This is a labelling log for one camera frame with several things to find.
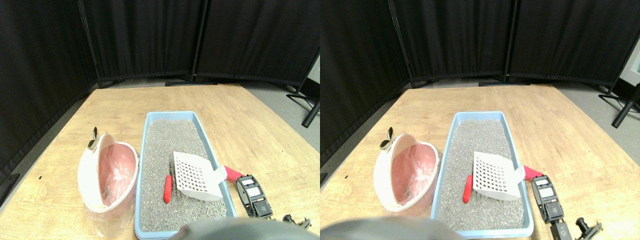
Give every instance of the plastic bag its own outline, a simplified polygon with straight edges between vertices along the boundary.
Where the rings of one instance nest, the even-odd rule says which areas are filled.
[[[85,213],[98,236],[117,236],[133,218],[137,177],[138,155],[129,144],[105,134],[95,150],[85,150],[78,185]]]
[[[426,216],[439,165],[438,150],[431,144],[409,134],[396,137],[374,167],[374,188],[385,215]]]
[[[431,206],[435,193],[435,188],[431,188],[435,184],[430,184],[429,179],[435,182],[438,177],[437,154],[437,151],[429,145],[418,143],[395,156],[391,163],[391,181],[398,204],[405,205],[412,199],[420,197],[420,192],[424,188],[429,189],[420,200],[403,211],[392,212],[384,209],[386,215],[420,216],[427,213],[425,210],[427,206]]]

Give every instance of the wooden table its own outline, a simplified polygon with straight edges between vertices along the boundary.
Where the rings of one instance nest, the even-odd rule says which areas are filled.
[[[640,237],[640,168],[587,114],[544,85],[406,91],[320,193],[322,227],[383,214],[372,175],[389,127],[444,151],[459,111],[504,112],[520,162],[551,178],[573,237],[580,236],[575,225],[580,217],[590,226],[603,224],[596,239]],[[527,189],[535,229],[523,239],[551,239],[529,183]]]
[[[140,152],[150,111],[194,111],[220,164],[254,175],[274,218],[310,218],[309,230],[319,234],[318,152],[243,87],[216,85],[95,90],[0,214],[0,239],[97,239],[78,192],[80,157],[93,127]],[[233,185],[229,189],[237,215],[247,217]],[[117,238],[136,239],[133,220]]]

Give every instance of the red marker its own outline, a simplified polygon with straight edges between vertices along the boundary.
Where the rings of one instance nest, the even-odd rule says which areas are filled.
[[[173,184],[173,178],[171,175],[166,176],[166,180],[164,182],[164,202],[168,204],[171,201],[171,188]]]
[[[471,199],[471,189],[473,189],[473,185],[474,185],[474,176],[469,175],[467,177],[467,185],[465,186],[465,194],[462,195],[462,202],[465,202],[466,204],[469,203],[469,199]]]

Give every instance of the blue litter box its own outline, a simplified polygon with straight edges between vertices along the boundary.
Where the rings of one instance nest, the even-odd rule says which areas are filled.
[[[207,134],[204,133],[204,129],[202,129],[202,124],[200,124],[200,120],[196,113],[192,111],[159,111],[159,112],[150,112],[147,114],[147,121],[145,122],[145,131],[142,134],[142,148],[140,149],[140,172],[138,177],[138,187],[136,189],[136,219],[134,222],[134,229],[136,231],[136,236],[143,240],[156,240],[156,239],[168,239],[169,237],[176,234],[178,231],[166,231],[166,232],[144,232],[140,227],[140,189],[142,188],[142,179],[145,177],[144,169],[145,169],[145,142],[147,141],[147,130],[151,126],[151,123],[155,120],[159,119],[167,119],[167,120],[178,120],[178,119],[187,119],[191,120],[193,124],[196,125],[196,130],[198,131],[198,135],[200,139],[204,143],[205,150],[207,151],[207,158],[211,161],[211,165],[213,166],[213,170],[218,169],[220,164],[218,164],[218,158],[216,154],[213,152],[211,148],[211,144],[209,143],[209,139],[207,138]],[[222,192],[222,199],[225,201],[225,206],[227,207],[227,217],[237,217],[236,208],[234,207],[233,201],[231,201],[231,195],[229,193],[229,188],[227,187],[227,182],[220,182],[220,190]]]
[[[520,166],[520,159],[518,158],[518,152],[513,144],[513,138],[511,137],[511,130],[504,117],[504,113],[501,111],[471,111],[471,112],[459,112],[453,117],[451,123],[451,129],[449,130],[449,137],[447,138],[447,145],[444,148],[444,155],[440,162],[440,173],[438,174],[438,182],[436,183],[435,197],[433,198],[433,205],[431,206],[431,219],[438,219],[438,207],[440,206],[440,191],[442,186],[442,179],[444,178],[444,169],[447,167],[447,153],[449,152],[449,146],[451,146],[451,140],[453,139],[453,133],[456,132],[458,124],[464,120],[489,120],[496,119],[502,122],[504,127],[504,134],[509,142],[511,149],[511,155],[513,156],[513,167],[518,168]],[[493,229],[493,230],[467,230],[456,231],[462,237],[467,239],[473,238],[498,238],[498,237],[527,237],[533,233],[533,217],[531,216],[531,205],[529,204],[529,196],[527,194],[527,188],[525,181],[523,180],[518,184],[520,189],[520,200],[522,201],[522,207],[524,209],[524,222],[522,228],[512,229]]]

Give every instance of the litter scoop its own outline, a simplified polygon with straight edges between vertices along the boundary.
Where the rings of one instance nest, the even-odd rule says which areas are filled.
[[[173,152],[173,164],[177,188],[182,194],[203,201],[222,198],[220,182],[227,178],[224,166],[214,171],[209,160],[182,152]]]
[[[518,183],[524,179],[524,167],[513,169],[513,162],[500,155],[474,152],[474,190],[497,200],[520,199]]]

